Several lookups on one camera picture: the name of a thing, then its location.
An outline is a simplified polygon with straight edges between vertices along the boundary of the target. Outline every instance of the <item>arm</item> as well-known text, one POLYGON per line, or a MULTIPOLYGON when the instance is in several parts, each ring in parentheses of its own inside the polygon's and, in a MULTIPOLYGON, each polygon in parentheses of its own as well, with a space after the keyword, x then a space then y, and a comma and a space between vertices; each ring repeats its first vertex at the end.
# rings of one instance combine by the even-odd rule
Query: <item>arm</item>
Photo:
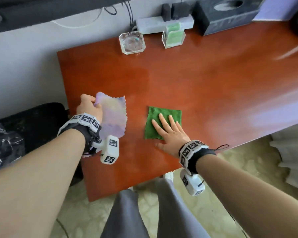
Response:
MULTIPOLYGON (((101 122, 95 97, 81 100, 77 112, 101 122)), ((0 237, 49 237, 84 147, 84 136, 69 129, 0 170, 0 237)))
MULTIPOLYGON (((154 120, 152 124, 166 144, 158 148, 179 158, 179 149, 190 138, 172 117, 171 127, 159 118, 165 131, 154 120)), ((250 237, 298 237, 296 199, 215 155, 201 157, 196 169, 250 237)))

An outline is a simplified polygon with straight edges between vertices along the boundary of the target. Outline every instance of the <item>wooden table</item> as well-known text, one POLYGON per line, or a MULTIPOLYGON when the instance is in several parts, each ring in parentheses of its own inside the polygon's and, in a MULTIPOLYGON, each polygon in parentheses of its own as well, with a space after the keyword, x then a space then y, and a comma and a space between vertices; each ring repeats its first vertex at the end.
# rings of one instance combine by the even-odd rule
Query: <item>wooden table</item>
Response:
POLYGON ((189 137, 212 148, 298 123, 298 37, 286 23, 252 23, 205 37, 186 33, 183 45, 169 49, 161 33, 145 35, 147 48, 133 55, 121 52, 118 38, 57 53, 72 115, 82 93, 126 97, 117 162, 82 159, 90 201, 180 167, 155 148, 156 140, 144 139, 148 106, 182 110, 189 137))

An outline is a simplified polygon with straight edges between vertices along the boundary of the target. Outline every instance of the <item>gray trousers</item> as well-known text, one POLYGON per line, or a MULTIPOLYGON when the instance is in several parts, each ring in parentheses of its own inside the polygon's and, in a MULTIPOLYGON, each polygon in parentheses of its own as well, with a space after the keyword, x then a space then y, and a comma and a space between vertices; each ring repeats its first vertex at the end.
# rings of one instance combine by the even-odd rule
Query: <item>gray trousers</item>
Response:
MULTIPOLYGON (((171 180, 156 180, 159 200, 157 238, 210 238, 178 195, 171 180)), ((103 229, 101 238, 147 238, 148 231, 138 207, 138 194, 123 190, 116 196, 114 205, 103 229)))

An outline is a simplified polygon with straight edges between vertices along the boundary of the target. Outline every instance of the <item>hand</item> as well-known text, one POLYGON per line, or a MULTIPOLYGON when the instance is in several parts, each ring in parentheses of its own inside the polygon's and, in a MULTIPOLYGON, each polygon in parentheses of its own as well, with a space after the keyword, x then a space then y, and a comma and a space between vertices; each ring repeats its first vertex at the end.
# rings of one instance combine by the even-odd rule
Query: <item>hand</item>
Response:
POLYGON ((102 106, 98 103, 94 106, 96 98, 87 94, 81 95, 81 104, 76 109, 76 114, 87 113, 93 115, 100 123, 103 120, 102 106))
POLYGON ((156 146, 164 152, 179 158, 179 149, 182 145, 191 141, 189 136, 183 131, 178 121, 174 122, 172 115, 169 115, 171 127, 161 113, 159 114, 159 119, 165 130, 163 130, 155 120, 151 122, 158 134, 164 138, 166 144, 159 143, 156 144, 156 146))

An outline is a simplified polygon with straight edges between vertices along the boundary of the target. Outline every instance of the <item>white shoe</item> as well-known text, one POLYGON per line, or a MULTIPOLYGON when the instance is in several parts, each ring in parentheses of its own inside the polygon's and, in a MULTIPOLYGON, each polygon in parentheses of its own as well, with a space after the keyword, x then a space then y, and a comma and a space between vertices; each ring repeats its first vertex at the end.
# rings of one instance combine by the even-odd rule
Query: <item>white shoe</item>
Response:
POLYGON ((166 173, 162 176, 165 179, 171 180, 173 182, 173 178, 174 178, 174 171, 166 173))

